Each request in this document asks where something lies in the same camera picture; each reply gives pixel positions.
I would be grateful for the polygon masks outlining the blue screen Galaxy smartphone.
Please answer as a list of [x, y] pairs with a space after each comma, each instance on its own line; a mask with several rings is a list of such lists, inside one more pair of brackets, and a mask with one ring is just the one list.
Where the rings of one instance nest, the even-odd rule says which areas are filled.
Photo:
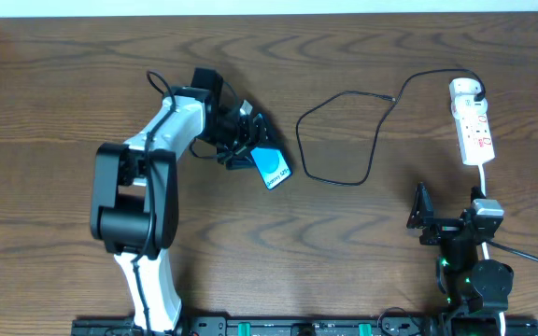
[[267, 189], [275, 189], [292, 175], [292, 170], [281, 150], [257, 147], [250, 152]]

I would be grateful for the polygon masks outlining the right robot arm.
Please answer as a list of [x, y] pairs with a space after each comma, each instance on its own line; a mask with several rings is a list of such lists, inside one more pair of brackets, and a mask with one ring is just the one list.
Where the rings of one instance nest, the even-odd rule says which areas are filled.
[[422, 230], [419, 242], [436, 245], [437, 286], [448, 297], [449, 308], [433, 326], [445, 335], [500, 335], [505, 323], [514, 271], [495, 259], [481, 259], [477, 248], [490, 241], [503, 222], [498, 201], [479, 187], [471, 189], [471, 204], [458, 217], [438, 218], [424, 184], [419, 183], [406, 223]]

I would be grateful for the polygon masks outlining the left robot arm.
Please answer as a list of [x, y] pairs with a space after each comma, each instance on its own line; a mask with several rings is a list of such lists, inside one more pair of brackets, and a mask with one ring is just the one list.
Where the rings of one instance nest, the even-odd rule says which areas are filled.
[[212, 160], [229, 170], [254, 168], [269, 189], [293, 171], [275, 128], [248, 101], [221, 101], [227, 82], [197, 68], [190, 85], [172, 86], [147, 71], [161, 107], [136, 135], [96, 152], [91, 233], [103, 242], [126, 278], [133, 299], [133, 332], [186, 331], [182, 300], [172, 277], [169, 248], [178, 225], [177, 162], [196, 141], [216, 149]]

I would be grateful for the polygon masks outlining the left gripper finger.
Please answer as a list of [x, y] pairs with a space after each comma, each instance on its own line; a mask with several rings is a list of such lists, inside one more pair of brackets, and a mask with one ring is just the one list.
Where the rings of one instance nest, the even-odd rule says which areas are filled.
[[256, 134], [254, 135], [255, 147], [278, 150], [282, 148], [279, 134], [269, 119], [262, 113], [259, 113], [252, 121], [256, 128]]
[[228, 150], [224, 152], [224, 165], [227, 170], [241, 170], [255, 168], [256, 164], [248, 149], [240, 154]]

